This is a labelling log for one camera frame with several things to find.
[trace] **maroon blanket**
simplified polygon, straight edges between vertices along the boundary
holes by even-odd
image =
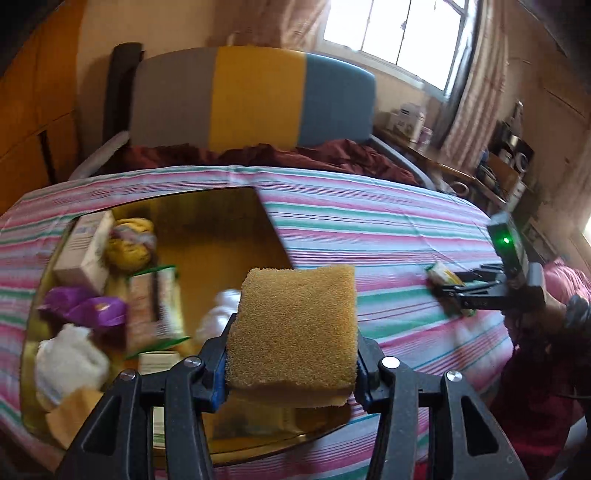
[[[122,153],[122,163],[126,171],[179,165],[294,167],[355,173],[375,179],[418,185],[411,172],[398,167],[373,148],[351,140],[333,140],[316,148],[297,147],[292,151],[258,144],[241,150],[227,150],[222,154],[187,144],[155,148],[128,147]]]

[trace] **striped bed sheet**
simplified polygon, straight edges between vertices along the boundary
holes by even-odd
[[[498,261],[474,205],[418,187],[291,168],[173,167],[60,183],[25,195],[0,218],[0,426],[50,469],[63,452],[32,437],[20,414],[20,356],[35,289],[67,223],[148,197],[254,187],[293,265],[356,267],[361,332],[422,372],[455,368],[480,392],[497,379],[512,345],[499,312],[446,316],[426,287],[425,267],[453,270]],[[377,416],[353,399],[349,424],[268,458],[216,468],[219,479],[365,478]],[[427,451],[420,410],[418,460]]]

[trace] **window frame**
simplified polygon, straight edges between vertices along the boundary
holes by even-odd
[[[410,7],[411,7],[411,4],[413,1],[416,1],[416,0],[410,0],[410,2],[408,4],[407,21],[408,21],[408,16],[410,14]],[[422,79],[418,75],[415,75],[414,73],[409,72],[408,70],[405,70],[402,67],[399,67],[395,63],[391,63],[387,60],[376,57],[370,53],[364,52],[363,50],[353,50],[352,48],[346,47],[345,45],[341,45],[339,43],[334,43],[329,40],[325,40],[324,39],[324,32],[326,31],[326,24],[328,23],[330,8],[327,8],[324,15],[323,15],[322,23],[320,24],[319,29],[318,29],[318,36],[316,38],[316,46],[315,46],[314,50],[316,53],[320,53],[322,55],[327,55],[329,57],[334,57],[334,58],[341,59],[341,60],[352,61],[354,63],[358,63],[363,66],[370,67],[375,70],[379,70],[380,72],[387,73],[388,75],[391,75],[399,80],[402,80],[405,83],[408,83],[409,85],[415,87],[416,89],[425,91],[430,96],[434,96],[435,98],[437,98],[439,101],[444,102],[447,100],[447,98],[449,97],[449,94],[452,91],[453,82],[451,82],[452,84],[450,85],[452,73],[455,71],[457,74],[457,67],[459,65],[459,61],[461,60],[461,58],[459,58],[459,57],[461,57],[461,55],[458,55],[458,52],[459,52],[459,48],[460,48],[460,43],[462,42],[462,35],[463,35],[464,29],[466,27],[466,18],[468,16],[468,3],[470,0],[464,1],[464,8],[461,8],[460,6],[458,6],[453,0],[441,0],[441,1],[450,5],[460,15],[460,26],[457,31],[456,48],[453,53],[452,65],[450,66],[449,72],[447,73],[446,85],[443,90],[436,87],[435,85],[432,85],[431,83]],[[367,18],[367,21],[365,24],[365,33],[363,35],[363,41],[361,43],[361,48],[363,48],[363,45],[365,43],[365,37],[367,36],[369,19],[371,17],[372,10],[374,8],[374,2],[375,2],[375,0],[372,0],[371,6],[369,8],[369,14],[368,14],[368,18]],[[402,43],[400,44],[400,49],[398,50],[398,56],[400,56],[401,49],[402,49]]]

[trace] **purple package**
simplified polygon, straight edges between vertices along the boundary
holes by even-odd
[[[81,287],[54,287],[38,309],[93,330],[105,330],[125,323],[127,305],[117,297],[95,297]]]

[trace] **silver screw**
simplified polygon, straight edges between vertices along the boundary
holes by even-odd
[[[457,370],[450,370],[445,374],[450,382],[459,382],[464,376]]]
[[[398,360],[398,358],[395,356],[385,356],[382,358],[382,365],[386,368],[398,368],[400,367],[400,360]]]
[[[129,380],[133,380],[135,378],[135,370],[132,370],[130,368],[128,368],[127,370],[123,370],[119,374],[119,378],[121,380],[125,380],[126,382],[128,382]]]
[[[195,368],[201,365],[201,359],[198,356],[188,356],[183,361],[183,364],[185,367]]]

